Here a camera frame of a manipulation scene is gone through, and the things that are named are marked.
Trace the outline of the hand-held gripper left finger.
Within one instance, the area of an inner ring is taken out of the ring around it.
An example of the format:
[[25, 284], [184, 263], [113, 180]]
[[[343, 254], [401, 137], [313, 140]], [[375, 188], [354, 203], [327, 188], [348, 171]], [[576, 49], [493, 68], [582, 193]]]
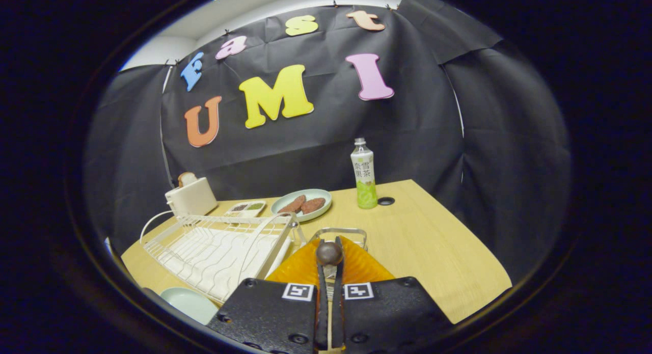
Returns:
[[328, 345], [328, 299], [320, 242], [301, 247], [266, 279], [245, 278], [209, 329], [259, 351], [317, 353]]

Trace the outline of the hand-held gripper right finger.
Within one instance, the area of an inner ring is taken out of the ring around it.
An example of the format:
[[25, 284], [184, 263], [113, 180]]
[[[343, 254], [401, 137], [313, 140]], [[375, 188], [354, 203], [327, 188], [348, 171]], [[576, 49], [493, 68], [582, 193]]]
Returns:
[[345, 236], [333, 294], [332, 344], [344, 353], [413, 353], [453, 324], [415, 277], [396, 278]]

